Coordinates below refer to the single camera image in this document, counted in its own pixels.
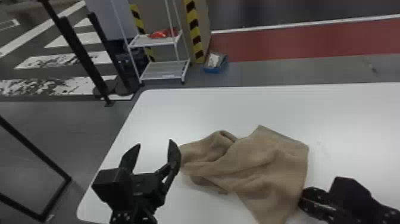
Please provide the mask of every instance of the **white table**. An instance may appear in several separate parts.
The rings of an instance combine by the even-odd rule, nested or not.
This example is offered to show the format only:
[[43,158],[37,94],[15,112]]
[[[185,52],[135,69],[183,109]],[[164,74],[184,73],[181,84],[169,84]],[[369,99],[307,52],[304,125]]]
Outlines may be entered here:
[[[264,125],[310,146],[306,186],[328,190],[335,176],[354,177],[381,203],[400,209],[400,83],[162,89],[142,93],[100,169],[117,167],[140,142],[134,172],[153,172],[178,144],[225,129],[249,135]],[[89,188],[80,220],[108,223],[111,210]],[[179,174],[160,224],[256,223],[235,195],[195,186]],[[299,211],[288,223],[317,223]]]

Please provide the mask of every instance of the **small box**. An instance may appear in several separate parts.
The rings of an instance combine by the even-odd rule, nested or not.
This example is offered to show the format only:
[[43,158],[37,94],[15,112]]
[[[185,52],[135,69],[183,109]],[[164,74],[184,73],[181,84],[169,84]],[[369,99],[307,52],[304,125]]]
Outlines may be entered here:
[[222,72],[227,64],[228,55],[217,52],[210,52],[204,64],[204,71],[206,73],[218,74]]

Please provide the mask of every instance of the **white stripe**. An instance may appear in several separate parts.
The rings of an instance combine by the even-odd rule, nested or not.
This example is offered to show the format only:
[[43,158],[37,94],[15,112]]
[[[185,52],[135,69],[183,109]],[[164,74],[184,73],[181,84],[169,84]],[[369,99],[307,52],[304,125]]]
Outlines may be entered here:
[[[85,6],[85,1],[80,1],[76,4],[74,4],[73,6],[71,6],[70,8],[67,8],[66,10],[59,13],[58,16],[59,17],[69,16],[84,6]],[[10,52],[13,52],[15,49],[19,48],[23,44],[32,40],[37,35],[43,33],[44,31],[46,31],[48,28],[52,27],[53,25],[54,25],[54,22],[51,19],[49,19],[49,20],[43,22],[42,24],[36,26],[32,30],[29,30],[28,32],[19,36],[17,39],[14,39],[10,43],[4,45],[2,48],[0,48],[0,58],[6,56]]]
[[400,14],[357,17],[357,18],[342,18],[338,20],[324,20],[324,21],[304,22],[304,23],[288,23],[288,24],[280,24],[273,26],[255,26],[255,27],[239,28],[239,29],[213,30],[211,33],[212,34],[238,33],[238,32],[249,32],[257,30],[286,29],[286,28],[305,27],[305,26],[321,26],[321,25],[339,24],[339,23],[359,23],[366,21],[390,20],[393,18],[400,18]]
[[[102,76],[106,80],[114,80],[117,76]],[[0,80],[0,95],[3,97],[22,97],[29,95],[63,96],[93,95],[95,84],[88,76],[63,79],[9,79]],[[130,100],[128,96],[110,95],[111,100]]]
[[[111,64],[111,59],[106,51],[88,52],[94,64]],[[40,55],[27,58],[14,69],[39,69],[48,67],[64,67],[78,64],[78,58],[74,53]]]
[[[96,32],[78,33],[79,40],[83,45],[101,43],[100,37]],[[61,46],[69,46],[63,36],[59,36],[51,43],[47,44],[45,48],[59,48]]]
[[5,28],[1,28],[0,31],[7,30],[9,28],[13,28],[15,26],[19,26],[20,25],[20,23],[16,19],[7,20],[7,21],[4,21],[4,22],[1,22],[0,24],[4,24],[4,23],[7,23],[7,22],[12,22],[12,25],[10,25],[8,27],[5,27]]
[[88,18],[84,18],[79,23],[77,23],[74,27],[78,28],[78,27],[85,27],[85,26],[91,26],[91,25],[92,25],[92,23],[90,22],[90,20]]

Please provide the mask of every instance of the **shelf rack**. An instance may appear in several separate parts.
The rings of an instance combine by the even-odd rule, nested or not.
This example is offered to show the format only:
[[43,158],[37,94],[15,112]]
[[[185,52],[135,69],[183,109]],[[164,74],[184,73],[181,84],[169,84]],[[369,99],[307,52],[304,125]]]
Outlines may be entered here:
[[[121,20],[118,16],[117,10],[115,9],[115,2],[114,0],[110,0],[111,5],[114,9],[114,14],[117,17],[118,25],[120,26],[121,32],[123,34],[124,42],[128,49],[139,48],[139,47],[156,47],[156,46],[164,46],[164,45],[173,45],[176,55],[176,61],[157,61],[153,62],[149,58],[149,64],[147,65],[146,69],[143,71],[141,76],[138,73],[138,69],[136,68],[135,60],[133,59],[132,53],[130,51],[130,59],[132,61],[133,67],[135,68],[135,72],[137,78],[139,79],[139,83],[142,84],[144,80],[160,80],[160,79],[180,79],[182,84],[185,84],[185,76],[190,64],[190,55],[188,50],[188,45],[186,43],[185,34],[183,33],[182,23],[180,21],[176,0],[164,0],[165,8],[167,10],[168,22],[170,24],[169,29],[171,30],[172,37],[169,38],[159,38],[159,39],[152,39],[149,38],[148,35],[138,34],[133,38],[133,40],[128,43],[127,37],[121,25]],[[175,16],[177,18],[179,32],[178,35],[174,35],[170,7],[168,2],[172,1]],[[178,42],[183,40],[183,44],[186,50],[187,59],[181,59],[178,53]]]

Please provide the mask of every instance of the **black pole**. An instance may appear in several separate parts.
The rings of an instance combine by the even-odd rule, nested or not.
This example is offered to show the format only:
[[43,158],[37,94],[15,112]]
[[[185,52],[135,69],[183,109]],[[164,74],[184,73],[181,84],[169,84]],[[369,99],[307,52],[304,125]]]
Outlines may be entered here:
[[95,28],[96,33],[99,35],[100,40],[103,43],[104,48],[108,53],[108,56],[110,56],[110,59],[114,65],[115,69],[117,70],[117,73],[120,76],[122,83],[124,84],[127,91],[129,93],[132,93],[133,90],[129,83],[128,77],[126,76],[125,72],[121,68],[121,65],[119,64],[119,62],[117,60],[117,57],[115,56],[115,53],[114,53],[113,49],[111,48],[110,43],[108,42],[103,29],[100,26],[100,23],[99,23],[99,20],[97,19],[96,14],[92,12],[92,13],[89,13],[87,15],[87,17],[89,18],[90,22],[92,23],[93,27]]
[[60,168],[56,163],[54,163],[47,155],[45,155],[38,147],[36,147],[32,142],[30,142],[24,135],[22,135],[16,128],[14,128],[10,123],[8,123],[2,116],[0,116],[0,125],[8,132],[10,135],[15,137],[21,144],[23,144],[28,150],[33,154],[38,156],[43,162],[45,162],[50,168],[56,171],[64,179],[64,183],[57,189],[56,193],[50,199],[50,202],[46,205],[44,211],[41,214],[35,213],[33,210],[21,205],[20,203],[10,199],[6,195],[0,193],[0,201],[9,205],[10,207],[38,220],[44,222],[54,207],[55,203],[66,189],[68,184],[72,181],[70,175]]
[[38,1],[42,3],[47,13],[49,14],[50,18],[52,18],[55,25],[57,26],[58,30],[60,30],[65,40],[67,41],[71,49],[74,51],[76,57],[79,59],[86,73],[92,79],[93,83],[95,84],[101,96],[104,98],[106,102],[105,106],[106,107],[112,106],[114,103],[108,97],[110,91],[106,83],[101,77],[100,72],[97,70],[96,66],[93,64],[92,59],[90,59],[88,52],[83,47],[81,41],[76,35],[68,19],[66,17],[58,18],[57,14],[55,13],[53,7],[50,5],[48,0],[38,0]]

